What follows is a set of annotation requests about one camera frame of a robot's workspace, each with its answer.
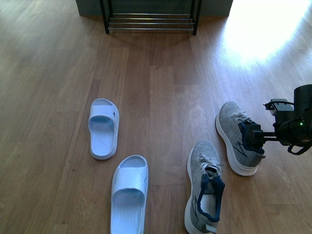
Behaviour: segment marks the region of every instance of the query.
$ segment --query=metal rod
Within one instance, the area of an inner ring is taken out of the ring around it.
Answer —
[[[115,15],[138,15],[138,16],[189,16],[189,14],[142,14],[142,13],[114,13]]]
[[[191,21],[189,18],[113,18],[113,20],[182,20]]]
[[[110,30],[166,30],[166,31],[193,31],[193,28],[114,28],[109,27]]]
[[[141,22],[110,22],[109,25],[112,24],[157,24],[157,25],[193,25],[194,23],[141,23]]]

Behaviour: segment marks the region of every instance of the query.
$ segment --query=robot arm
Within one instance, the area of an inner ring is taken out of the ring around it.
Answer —
[[[264,106],[275,117],[274,132],[263,132],[259,124],[247,126],[247,147],[259,148],[266,141],[279,141],[289,146],[289,153],[300,155],[312,146],[312,84],[296,88],[293,103],[286,99],[271,99]],[[294,153],[294,146],[301,149]]]

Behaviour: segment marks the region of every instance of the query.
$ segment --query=rack leg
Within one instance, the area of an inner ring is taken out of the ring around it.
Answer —
[[[102,11],[102,16],[103,16],[103,22],[104,22],[104,27],[105,27],[105,33],[109,34],[108,30],[108,23],[106,20],[106,14],[105,14],[105,8],[104,8],[104,2],[103,0],[99,0],[99,4],[101,5],[101,11]]]
[[[197,33],[198,20],[199,20],[199,14],[200,14],[200,9],[201,9],[201,2],[202,2],[202,0],[199,0],[199,1],[198,1],[197,12],[196,12],[196,19],[195,19],[195,23],[194,23],[193,35],[196,35],[196,33]]]

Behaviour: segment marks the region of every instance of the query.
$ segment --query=shoe insole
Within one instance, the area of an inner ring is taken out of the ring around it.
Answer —
[[[112,200],[111,234],[137,234],[144,222],[144,195],[141,191],[118,191]]]
[[[97,156],[106,156],[113,150],[114,123],[107,117],[95,117],[90,123],[91,149]]]
[[[200,207],[203,212],[210,214],[211,217],[215,216],[215,195],[204,194],[200,202]]]

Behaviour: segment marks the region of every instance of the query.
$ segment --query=white sole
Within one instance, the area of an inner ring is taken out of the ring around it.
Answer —
[[[236,174],[239,174],[240,176],[252,176],[252,175],[254,175],[256,173],[258,167],[246,167],[237,161],[233,147],[232,147],[232,144],[221,128],[221,124],[220,124],[220,120],[219,120],[219,114],[217,114],[217,116],[215,118],[215,127],[216,127],[219,135],[222,137],[222,139],[225,142],[227,157],[228,157],[228,161],[229,161],[229,165],[230,165],[231,169]]]

